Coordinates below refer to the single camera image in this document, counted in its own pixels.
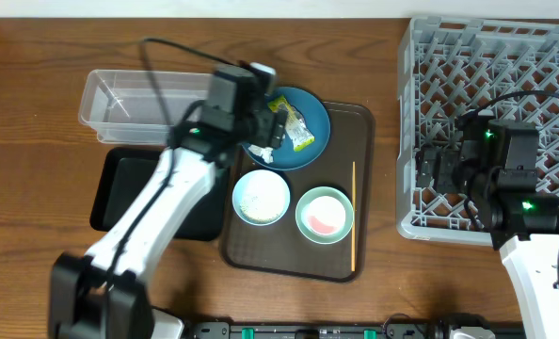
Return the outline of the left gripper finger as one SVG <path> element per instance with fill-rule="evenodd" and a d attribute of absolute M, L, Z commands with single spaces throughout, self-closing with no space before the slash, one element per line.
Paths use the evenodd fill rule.
<path fill-rule="evenodd" d="M 279 108 L 274 113 L 272 131 L 271 131 L 271 140 L 269 143 L 269 146 L 273 149 L 278 149 L 282 144 L 287 118 L 288 118 L 288 111 L 286 108 Z"/>
<path fill-rule="evenodd" d="M 273 130 L 273 114 L 257 112 L 253 120 L 255 129 L 250 137 L 250 143 L 256 146 L 269 146 Z"/>

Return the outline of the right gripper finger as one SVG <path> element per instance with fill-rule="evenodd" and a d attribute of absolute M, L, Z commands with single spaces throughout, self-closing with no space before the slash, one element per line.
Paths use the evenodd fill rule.
<path fill-rule="evenodd" d="M 439 154 L 434 172 L 434 189 L 441 194 L 458 193 L 459 189 L 454 179 L 457 168 L 458 155 L 456 151 L 445 151 Z"/>
<path fill-rule="evenodd" d="M 422 148 L 416 155 L 416 187 L 424 188 L 432 185 L 435 167 L 439 158 L 436 148 Z"/>

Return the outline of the white tissue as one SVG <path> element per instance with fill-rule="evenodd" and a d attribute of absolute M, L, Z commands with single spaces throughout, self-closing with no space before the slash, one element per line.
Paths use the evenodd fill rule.
<path fill-rule="evenodd" d="M 274 162 L 273 151 L 274 149 L 271 147 L 259 147 L 256 145 L 250 145 L 248 147 L 250 153 L 254 156 L 261 158 L 265 164 L 271 164 Z"/>

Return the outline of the yellow green snack wrapper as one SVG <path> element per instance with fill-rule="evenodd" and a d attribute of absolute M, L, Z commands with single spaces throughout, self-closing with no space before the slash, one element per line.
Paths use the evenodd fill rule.
<path fill-rule="evenodd" d="M 285 132 L 291 139 L 295 152 L 300 152 L 313 144 L 315 136 L 308 129 L 303 115 L 283 95 L 272 100 L 268 106 L 273 112 L 279 112 L 280 110 L 287 112 Z"/>

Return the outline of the white cup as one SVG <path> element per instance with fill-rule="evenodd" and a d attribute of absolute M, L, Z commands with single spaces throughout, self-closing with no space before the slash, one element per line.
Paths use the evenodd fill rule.
<path fill-rule="evenodd" d="M 320 196 L 313 199 L 305 209 L 304 221 L 315 234 L 329 236 L 343 229 L 346 211 L 337 198 Z"/>

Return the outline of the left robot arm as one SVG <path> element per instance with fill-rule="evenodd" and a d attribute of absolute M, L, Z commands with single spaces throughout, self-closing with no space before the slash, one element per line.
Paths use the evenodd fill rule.
<path fill-rule="evenodd" d="M 286 113 L 266 98 L 276 72 L 260 63 L 220 65 L 208 95 L 168 130 L 168 145 L 130 207 L 82 257 L 61 254 L 50 282 L 51 338 L 179 338 L 183 321 L 152 307 L 148 284 L 191 210 L 244 143 L 277 149 Z"/>

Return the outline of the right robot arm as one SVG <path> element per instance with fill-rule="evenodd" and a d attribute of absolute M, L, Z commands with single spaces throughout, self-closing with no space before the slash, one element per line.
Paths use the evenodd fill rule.
<path fill-rule="evenodd" d="M 424 147 L 420 186 L 463 194 L 514 286 L 529 338 L 559 338 L 559 197 L 536 189 L 539 133 L 528 122 L 476 116 L 456 150 Z"/>

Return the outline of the grey dishwasher rack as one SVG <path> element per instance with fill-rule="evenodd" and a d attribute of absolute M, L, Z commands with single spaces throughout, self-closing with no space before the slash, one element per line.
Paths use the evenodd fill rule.
<path fill-rule="evenodd" d="M 419 186 L 416 157 L 424 147 L 455 149 L 455 117 L 506 93 L 559 93 L 559 24 L 440 16 L 413 18 L 399 46 L 400 151 L 396 219 L 408 239 L 488 246 L 460 194 Z"/>

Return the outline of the dark blue plate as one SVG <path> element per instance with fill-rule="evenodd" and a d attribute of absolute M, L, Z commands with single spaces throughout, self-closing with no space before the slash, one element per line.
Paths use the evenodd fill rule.
<path fill-rule="evenodd" d="M 248 149 L 249 144 L 243 146 L 245 153 L 258 165 L 271 170 L 289 171 L 308 166 L 325 150 L 331 135 L 330 118 L 327 109 L 320 100 L 304 89 L 294 87 L 278 87 L 269 101 L 284 96 L 287 102 L 304 117 L 304 123 L 315 137 L 312 145 L 300 152 L 295 152 L 292 140 L 285 137 L 280 148 L 271 153 L 273 161 L 269 164 Z"/>

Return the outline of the light blue bowl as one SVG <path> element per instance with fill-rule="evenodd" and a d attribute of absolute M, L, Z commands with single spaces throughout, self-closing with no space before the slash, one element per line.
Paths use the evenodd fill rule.
<path fill-rule="evenodd" d="M 281 219 L 290 205 L 290 189 L 277 173 L 256 169 L 243 175 L 232 192 L 236 215 L 253 226 L 268 226 Z"/>

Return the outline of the wooden chopstick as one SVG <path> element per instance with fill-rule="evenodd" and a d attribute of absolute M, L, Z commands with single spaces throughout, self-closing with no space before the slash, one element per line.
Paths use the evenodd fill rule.
<path fill-rule="evenodd" d="M 351 205 L 353 210 L 353 220 L 351 226 L 351 272 L 354 272 L 356 270 L 356 262 L 357 262 L 357 237 L 356 237 L 357 170 L 356 170 L 355 161 L 352 162 Z"/>

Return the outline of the mint green bowl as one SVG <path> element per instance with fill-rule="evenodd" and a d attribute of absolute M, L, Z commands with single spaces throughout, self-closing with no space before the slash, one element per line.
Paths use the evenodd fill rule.
<path fill-rule="evenodd" d="M 305 224 L 304 221 L 305 209 L 313 199 L 320 196 L 330 196 L 330 197 L 337 198 L 345 208 L 346 221 L 344 223 L 344 227 L 341 231 L 339 231 L 336 234 L 329 235 L 329 236 L 322 236 L 319 234 L 315 234 Z M 295 221 L 299 231 L 311 242 L 320 245 L 330 245 L 342 241 L 351 232 L 352 220 L 353 220 L 353 210 L 352 210 L 350 199 L 346 195 L 344 195 L 341 190 L 330 186 L 318 186 L 310 189 L 300 198 L 295 209 Z"/>

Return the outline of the brown serving tray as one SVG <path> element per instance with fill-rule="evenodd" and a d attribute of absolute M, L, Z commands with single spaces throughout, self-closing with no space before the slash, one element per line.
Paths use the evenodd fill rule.
<path fill-rule="evenodd" d="M 291 193 L 284 216 L 258 227 L 233 210 L 228 212 L 220 240 L 220 254 L 228 265 L 334 283 L 348 283 L 362 271 L 375 119 L 362 105 L 325 102 L 324 106 L 331 126 L 325 150 L 309 165 L 281 174 Z M 298 200 L 318 186 L 336 188 L 356 202 L 355 232 L 334 244 L 317 244 L 297 227 Z"/>

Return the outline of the clear plastic bin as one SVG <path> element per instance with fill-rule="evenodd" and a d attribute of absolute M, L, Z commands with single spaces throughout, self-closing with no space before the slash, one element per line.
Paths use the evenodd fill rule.
<path fill-rule="evenodd" d="M 179 122 L 190 104 L 207 97 L 208 73 L 156 72 L 170 120 Z M 94 70 L 87 77 L 78 114 L 102 143 L 164 145 L 168 124 L 144 71 Z"/>

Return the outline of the black plastic bin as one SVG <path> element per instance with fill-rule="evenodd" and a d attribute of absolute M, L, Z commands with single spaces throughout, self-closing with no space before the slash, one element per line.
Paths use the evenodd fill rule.
<path fill-rule="evenodd" d="M 117 147 L 106 155 L 102 176 L 90 214 L 92 229 L 109 231 L 148 183 L 161 152 L 153 149 Z M 223 227 L 230 172 L 220 169 L 211 191 L 191 210 L 175 234 L 177 238 L 212 241 Z"/>

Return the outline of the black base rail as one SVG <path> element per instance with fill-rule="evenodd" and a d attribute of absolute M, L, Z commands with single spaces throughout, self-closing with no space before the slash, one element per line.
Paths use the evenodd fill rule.
<path fill-rule="evenodd" d="M 405 314 L 368 324 L 256 324 L 227 321 L 184 322 L 185 339 L 412 339 L 495 338 L 520 339 L 521 326 L 492 325 L 480 315 L 447 315 L 423 323 Z"/>

